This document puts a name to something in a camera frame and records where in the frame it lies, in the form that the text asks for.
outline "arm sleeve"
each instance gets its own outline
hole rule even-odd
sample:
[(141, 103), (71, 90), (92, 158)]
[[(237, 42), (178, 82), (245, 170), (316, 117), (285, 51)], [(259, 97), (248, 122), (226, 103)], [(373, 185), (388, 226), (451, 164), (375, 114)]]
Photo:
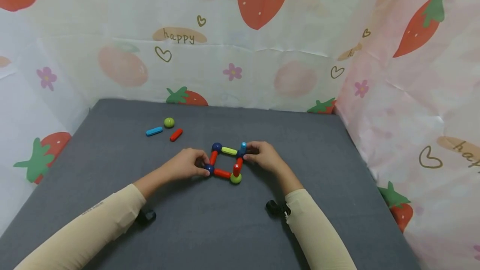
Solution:
[(347, 248), (325, 214), (305, 189), (285, 196), (287, 224), (312, 270), (356, 270)]
[(145, 198), (128, 185), (85, 211), (29, 254), (15, 270), (79, 270), (135, 221)]

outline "magnetic building toy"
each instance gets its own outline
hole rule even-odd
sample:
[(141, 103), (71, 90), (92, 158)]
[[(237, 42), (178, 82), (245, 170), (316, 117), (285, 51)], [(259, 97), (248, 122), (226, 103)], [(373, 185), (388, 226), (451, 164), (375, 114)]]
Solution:
[[(215, 169), (215, 162), (217, 161), (218, 154), (223, 152), (225, 154), (233, 155), (237, 158), (237, 163), (233, 166), (233, 172), (224, 171), (221, 169)], [(241, 182), (241, 166), (243, 165), (243, 156), (247, 152), (247, 143), (242, 142), (240, 145), (240, 150), (234, 150), (228, 147), (223, 147), (220, 143), (214, 143), (212, 145), (212, 154), (210, 156), (210, 163), (205, 165), (205, 169), (210, 172), (210, 175), (215, 175), (230, 179), (234, 184), (239, 184)]]

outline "green ball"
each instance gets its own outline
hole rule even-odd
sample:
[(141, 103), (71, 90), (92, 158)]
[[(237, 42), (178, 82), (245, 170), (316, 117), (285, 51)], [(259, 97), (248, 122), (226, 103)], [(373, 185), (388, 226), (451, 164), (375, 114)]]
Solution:
[(167, 118), (163, 122), (166, 128), (172, 128), (175, 125), (175, 120), (173, 118)]
[(230, 181), (233, 182), (235, 185), (241, 182), (241, 173), (238, 177), (235, 177), (233, 173), (230, 175)]

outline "pink flower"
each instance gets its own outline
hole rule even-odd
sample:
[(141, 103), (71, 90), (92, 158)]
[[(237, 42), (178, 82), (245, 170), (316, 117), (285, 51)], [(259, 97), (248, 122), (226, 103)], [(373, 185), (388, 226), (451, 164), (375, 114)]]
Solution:
[(368, 81), (364, 80), (361, 82), (361, 84), (357, 81), (355, 83), (355, 88), (357, 88), (357, 91), (355, 92), (355, 96), (359, 96), (360, 98), (363, 98), (365, 94), (368, 92), (369, 87), (367, 86)]
[(228, 64), (228, 69), (225, 69), (223, 71), (223, 74), (229, 75), (228, 80), (232, 81), (233, 78), (241, 78), (241, 68), (240, 67), (235, 67), (234, 64), (230, 63)]
[(57, 76), (52, 73), (52, 69), (49, 67), (44, 67), (43, 70), (37, 69), (37, 75), (40, 77), (40, 85), (42, 88), (48, 87), (51, 91), (53, 91), (53, 84), (57, 81)]

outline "gray fabric surface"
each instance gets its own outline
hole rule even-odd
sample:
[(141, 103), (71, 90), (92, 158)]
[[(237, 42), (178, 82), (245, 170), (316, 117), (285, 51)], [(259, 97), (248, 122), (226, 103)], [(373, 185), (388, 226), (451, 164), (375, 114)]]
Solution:
[[(145, 131), (173, 117), (173, 129)], [(183, 135), (169, 141), (174, 129)], [(328, 216), (359, 270), (419, 269), (375, 182), (334, 115), (101, 100), (0, 239), (1, 269), (12, 269), (54, 232), (185, 147), (210, 152), (267, 140)], [(231, 171), (234, 158), (216, 167)], [(265, 211), (281, 191), (244, 165), (243, 181), (200, 178), (168, 185), (146, 207), (157, 220), (134, 225), (86, 269), (308, 269), (284, 219)]]

